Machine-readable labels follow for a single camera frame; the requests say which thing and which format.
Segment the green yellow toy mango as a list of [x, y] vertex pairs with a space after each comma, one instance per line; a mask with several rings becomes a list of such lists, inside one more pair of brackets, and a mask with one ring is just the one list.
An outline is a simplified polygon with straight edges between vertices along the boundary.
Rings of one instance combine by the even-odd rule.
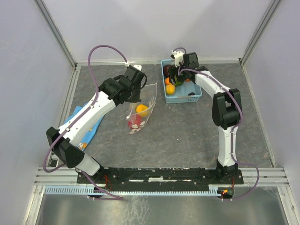
[[144, 105], [144, 104], [139, 104], [136, 108], [135, 108], [135, 112], [137, 113], [137, 115], [139, 115], [140, 117], [146, 117], [148, 116], [149, 110], [148, 110], [148, 106]]

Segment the clear dotted zip top bag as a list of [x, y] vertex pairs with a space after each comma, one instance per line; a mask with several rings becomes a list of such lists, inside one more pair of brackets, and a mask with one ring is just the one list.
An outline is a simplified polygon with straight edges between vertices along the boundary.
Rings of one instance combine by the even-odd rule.
[[132, 135], [141, 131], [147, 124], [157, 99], [157, 83], [147, 84], [141, 90], [140, 101], [131, 103], [127, 110], [126, 131]]

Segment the red toy apple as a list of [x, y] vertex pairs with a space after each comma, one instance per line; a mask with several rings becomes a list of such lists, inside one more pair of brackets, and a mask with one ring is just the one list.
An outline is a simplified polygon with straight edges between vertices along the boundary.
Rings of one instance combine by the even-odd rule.
[[139, 115], [132, 115], [127, 119], [127, 123], [130, 128], [139, 128], [143, 120]]

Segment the green toy lime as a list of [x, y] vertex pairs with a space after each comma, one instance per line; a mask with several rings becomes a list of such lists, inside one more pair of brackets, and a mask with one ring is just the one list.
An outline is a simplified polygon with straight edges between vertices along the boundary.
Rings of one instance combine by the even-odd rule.
[[181, 86], [183, 83], [184, 83], [184, 82], [176, 82], [174, 86], [175, 86], [175, 87], [179, 87], [179, 86]]

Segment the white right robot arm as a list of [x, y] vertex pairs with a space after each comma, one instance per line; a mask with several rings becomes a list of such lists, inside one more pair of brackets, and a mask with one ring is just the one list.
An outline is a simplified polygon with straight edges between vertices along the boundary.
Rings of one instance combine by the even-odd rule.
[[167, 70], [173, 84], [189, 79], [212, 98], [211, 116], [218, 128], [219, 154], [216, 169], [206, 177], [226, 183], [238, 172], [236, 133], [243, 119], [240, 91], [223, 85], [206, 67], [199, 66], [195, 52], [184, 53], [174, 49], [171, 58], [174, 65]]

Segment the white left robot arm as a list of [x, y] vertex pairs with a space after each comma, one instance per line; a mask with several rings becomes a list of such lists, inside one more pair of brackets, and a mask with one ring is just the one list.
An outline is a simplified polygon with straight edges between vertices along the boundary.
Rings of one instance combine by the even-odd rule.
[[70, 121], [58, 129], [50, 127], [46, 134], [49, 152], [53, 152], [68, 168], [76, 168], [94, 182], [104, 177], [103, 167], [78, 148], [79, 142], [103, 116], [124, 102], [140, 101], [140, 91], [147, 82], [141, 65], [130, 65], [123, 75], [106, 79], [96, 93]]

